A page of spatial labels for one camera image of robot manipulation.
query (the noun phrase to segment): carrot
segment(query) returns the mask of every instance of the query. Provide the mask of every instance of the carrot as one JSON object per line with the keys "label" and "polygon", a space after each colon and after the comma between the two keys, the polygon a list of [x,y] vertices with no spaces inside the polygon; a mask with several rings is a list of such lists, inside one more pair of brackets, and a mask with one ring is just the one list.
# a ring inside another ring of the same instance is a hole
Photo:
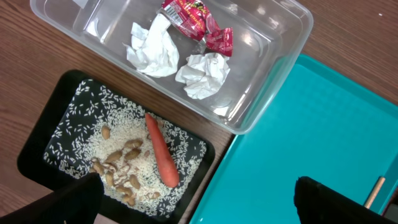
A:
{"label": "carrot", "polygon": [[154,145],[155,158],[157,167],[159,169],[160,178],[168,187],[176,187],[180,182],[177,168],[174,164],[172,156],[169,153],[163,135],[157,126],[157,121],[150,115],[145,114],[145,121],[147,123],[150,138]]}

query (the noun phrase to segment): red snack wrapper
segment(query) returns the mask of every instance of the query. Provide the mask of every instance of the red snack wrapper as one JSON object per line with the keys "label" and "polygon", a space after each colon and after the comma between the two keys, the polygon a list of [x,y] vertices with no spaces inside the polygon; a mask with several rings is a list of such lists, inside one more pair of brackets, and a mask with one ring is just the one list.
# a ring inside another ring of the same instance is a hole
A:
{"label": "red snack wrapper", "polygon": [[165,0],[163,13],[184,35],[201,41],[206,47],[225,56],[232,56],[233,30],[221,30],[209,9],[199,0]]}

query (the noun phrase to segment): wooden table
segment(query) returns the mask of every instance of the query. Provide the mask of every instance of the wooden table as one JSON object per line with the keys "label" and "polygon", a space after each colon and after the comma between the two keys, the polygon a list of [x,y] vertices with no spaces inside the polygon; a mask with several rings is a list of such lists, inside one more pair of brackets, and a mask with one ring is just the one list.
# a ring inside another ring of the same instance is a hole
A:
{"label": "wooden table", "polygon": [[[259,6],[259,2],[252,0],[251,4]],[[315,20],[303,52],[398,104],[398,2],[300,2]],[[55,84],[67,70],[83,70],[207,138],[216,149],[212,168],[233,138],[36,17],[28,0],[0,0],[0,43],[0,216],[51,192],[20,175],[16,159]],[[182,223],[192,212],[188,208]],[[98,216],[96,223],[111,221]]]}

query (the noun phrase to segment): turquoise tray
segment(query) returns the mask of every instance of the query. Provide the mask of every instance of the turquoise tray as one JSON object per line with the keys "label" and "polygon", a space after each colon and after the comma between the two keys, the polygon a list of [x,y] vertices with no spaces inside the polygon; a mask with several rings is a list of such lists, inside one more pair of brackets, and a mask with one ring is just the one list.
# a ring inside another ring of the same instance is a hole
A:
{"label": "turquoise tray", "polygon": [[398,109],[301,55],[254,129],[236,136],[191,223],[300,223],[296,180],[309,176],[381,213],[398,179]]}

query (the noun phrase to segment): clear plastic container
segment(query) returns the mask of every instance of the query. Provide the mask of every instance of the clear plastic container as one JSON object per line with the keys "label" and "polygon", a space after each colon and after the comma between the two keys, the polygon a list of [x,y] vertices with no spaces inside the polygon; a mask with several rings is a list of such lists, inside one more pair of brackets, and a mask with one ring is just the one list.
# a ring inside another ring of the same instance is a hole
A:
{"label": "clear plastic container", "polygon": [[[126,59],[131,27],[148,29],[162,0],[30,0],[34,13],[102,57],[235,134],[248,132],[279,91],[313,26],[311,13],[294,0],[203,0],[221,28],[233,27],[231,71],[220,91],[193,100],[175,75],[152,78]],[[186,64],[196,46],[168,29]]]}

